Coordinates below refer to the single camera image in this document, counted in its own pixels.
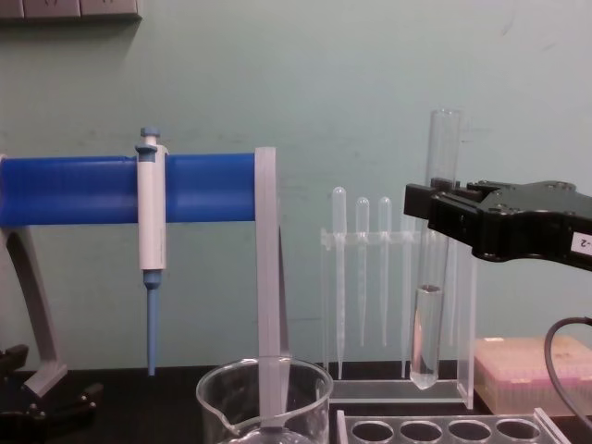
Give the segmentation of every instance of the rack hole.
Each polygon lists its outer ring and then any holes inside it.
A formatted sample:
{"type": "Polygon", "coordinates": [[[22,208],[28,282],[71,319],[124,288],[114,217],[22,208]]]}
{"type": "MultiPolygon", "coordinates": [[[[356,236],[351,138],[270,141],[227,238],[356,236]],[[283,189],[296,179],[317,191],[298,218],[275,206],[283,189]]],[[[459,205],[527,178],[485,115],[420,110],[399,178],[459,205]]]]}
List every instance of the rack hole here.
{"type": "Polygon", "coordinates": [[[356,423],[351,432],[355,437],[368,442],[387,442],[395,434],[390,425],[380,421],[356,423]]]}
{"type": "Polygon", "coordinates": [[[414,443],[436,442],[442,430],[428,421],[412,421],[401,424],[401,434],[414,443]]]}
{"type": "Polygon", "coordinates": [[[478,421],[453,421],[448,426],[449,432],[463,441],[482,441],[491,436],[491,430],[478,421]]]}
{"type": "Polygon", "coordinates": [[[496,424],[498,431],[508,438],[532,441],[540,435],[538,427],[524,419],[504,419],[496,424]]]}

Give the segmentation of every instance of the beaker rim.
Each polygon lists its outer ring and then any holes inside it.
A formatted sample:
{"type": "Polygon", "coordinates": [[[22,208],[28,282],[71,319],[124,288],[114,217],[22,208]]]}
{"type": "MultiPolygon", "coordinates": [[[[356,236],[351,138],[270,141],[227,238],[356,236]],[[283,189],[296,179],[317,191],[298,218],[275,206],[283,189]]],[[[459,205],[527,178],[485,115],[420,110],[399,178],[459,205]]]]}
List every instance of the beaker rim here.
{"type": "Polygon", "coordinates": [[[214,415],[216,415],[218,417],[218,419],[222,422],[224,427],[226,427],[228,430],[232,431],[233,433],[239,433],[240,430],[243,429],[245,426],[250,426],[252,424],[262,423],[266,420],[271,420],[271,419],[286,420],[287,421],[291,417],[298,416],[302,413],[313,410],[316,407],[318,407],[319,405],[323,404],[324,402],[327,402],[329,397],[331,396],[332,391],[333,391],[333,378],[330,376],[330,374],[323,367],[321,367],[319,365],[307,363],[306,361],[301,361],[299,359],[291,358],[289,356],[260,356],[258,358],[239,359],[238,361],[234,361],[234,362],[231,362],[228,364],[220,365],[219,367],[216,367],[215,369],[210,370],[197,383],[197,387],[195,388],[195,396],[197,398],[197,401],[200,404],[202,404],[202,406],[207,411],[209,411],[210,413],[213,413],[214,415]],[[278,360],[280,362],[290,363],[290,365],[295,364],[295,365],[298,365],[301,367],[308,367],[311,370],[316,371],[316,373],[319,376],[321,376],[323,378],[323,380],[325,381],[325,384],[326,384],[325,394],[323,396],[321,396],[318,400],[311,402],[310,404],[306,405],[305,407],[301,407],[300,409],[295,409],[290,412],[277,414],[277,415],[272,416],[271,418],[264,417],[261,415],[255,416],[255,417],[247,419],[241,423],[231,424],[230,421],[227,419],[227,417],[222,412],[220,412],[217,408],[213,407],[209,402],[207,402],[204,399],[204,397],[200,393],[200,389],[214,376],[220,375],[220,374],[228,372],[228,371],[232,371],[236,368],[245,366],[246,364],[247,365],[256,365],[256,364],[259,364],[263,360],[278,360]]]}

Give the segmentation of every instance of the glass beaker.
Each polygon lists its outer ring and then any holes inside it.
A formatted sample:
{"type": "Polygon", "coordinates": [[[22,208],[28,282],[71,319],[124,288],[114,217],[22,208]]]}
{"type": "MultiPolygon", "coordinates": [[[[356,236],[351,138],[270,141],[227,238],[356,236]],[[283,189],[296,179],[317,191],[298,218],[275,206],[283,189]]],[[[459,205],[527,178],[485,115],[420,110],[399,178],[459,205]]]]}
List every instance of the glass beaker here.
{"type": "Polygon", "coordinates": [[[203,443],[327,444],[332,389],[324,369],[289,357],[218,367],[196,389],[203,443]]]}

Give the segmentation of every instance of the blue pipette stand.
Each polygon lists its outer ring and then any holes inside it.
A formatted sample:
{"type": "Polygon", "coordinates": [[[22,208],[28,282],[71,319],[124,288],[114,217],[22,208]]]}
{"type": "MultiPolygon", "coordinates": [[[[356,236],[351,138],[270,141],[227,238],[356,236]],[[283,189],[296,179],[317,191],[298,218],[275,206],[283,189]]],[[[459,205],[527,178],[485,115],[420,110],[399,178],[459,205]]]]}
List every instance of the blue pipette stand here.
{"type": "MultiPolygon", "coordinates": [[[[273,148],[254,154],[166,157],[167,223],[255,221],[258,336],[264,356],[289,354],[275,159],[273,148]]],[[[0,158],[0,227],[42,360],[27,382],[39,396],[66,373],[66,366],[57,350],[28,227],[135,224],[137,196],[136,157],[0,158]]]]}

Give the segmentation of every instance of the electrical outlet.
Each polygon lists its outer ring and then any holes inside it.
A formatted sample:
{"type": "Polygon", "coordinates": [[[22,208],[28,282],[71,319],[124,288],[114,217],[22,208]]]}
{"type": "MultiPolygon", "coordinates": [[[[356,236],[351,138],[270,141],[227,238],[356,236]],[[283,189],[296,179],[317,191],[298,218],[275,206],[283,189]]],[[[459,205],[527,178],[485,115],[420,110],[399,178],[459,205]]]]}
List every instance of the electrical outlet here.
{"type": "Polygon", "coordinates": [[[22,0],[0,0],[0,19],[23,19],[22,0]]]}
{"type": "Polygon", "coordinates": [[[80,17],[79,0],[24,0],[25,19],[80,17]]]}
{"type": "Polygon", "coordinates": [[[136,0],[80,0],[83,16],[138,15],[136,0]]]}

